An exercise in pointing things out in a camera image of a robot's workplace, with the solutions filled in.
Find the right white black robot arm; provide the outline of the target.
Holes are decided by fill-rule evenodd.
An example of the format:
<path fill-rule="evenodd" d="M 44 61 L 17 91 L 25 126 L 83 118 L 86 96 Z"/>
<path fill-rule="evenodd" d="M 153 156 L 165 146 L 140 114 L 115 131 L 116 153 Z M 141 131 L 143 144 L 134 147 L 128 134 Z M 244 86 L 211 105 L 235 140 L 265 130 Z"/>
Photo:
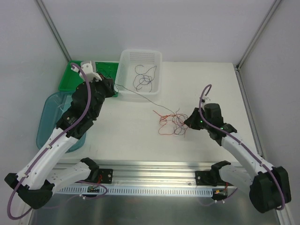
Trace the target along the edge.
<path fill-rule="evenodd" d="M 209 103 L 195 108 L 184 124 L 193 130 L 207 130 L 210 138 L 230 152 L 245 169 L 245 172 L 240 172 L 224 160 L 213 164 L 201 175 L 201 182 L 215 187 L 226 182 L 234 185 L 249 196 L 260 213 L 282 210 L 292 200 L 287 170 L 282 166 L 275 167 L 253 153 L 237 129 L 224 122 L 219 104 Z"/>

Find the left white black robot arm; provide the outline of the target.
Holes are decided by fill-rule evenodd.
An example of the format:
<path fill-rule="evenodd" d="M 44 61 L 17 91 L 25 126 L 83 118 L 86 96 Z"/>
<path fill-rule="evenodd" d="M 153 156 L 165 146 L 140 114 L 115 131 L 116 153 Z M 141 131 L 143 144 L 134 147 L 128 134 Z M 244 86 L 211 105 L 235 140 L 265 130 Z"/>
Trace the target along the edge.
<path fill-rule="evenodd" d="M 42 208 L 59 190 L 78 181 L 96 183 L 99 167 L 86 157 L 69 169 L 50 175 L 60 158 L 75 145 L 100 114 L 106 98 L 115 95 L 114 81 L 93 80 L 89 86 L 79 84 L 72 94 L 70 107 L 57 121 L 47 142 L 37 155 L 18 173 L 9 173 L 5 182 L 31 208 Z"/>

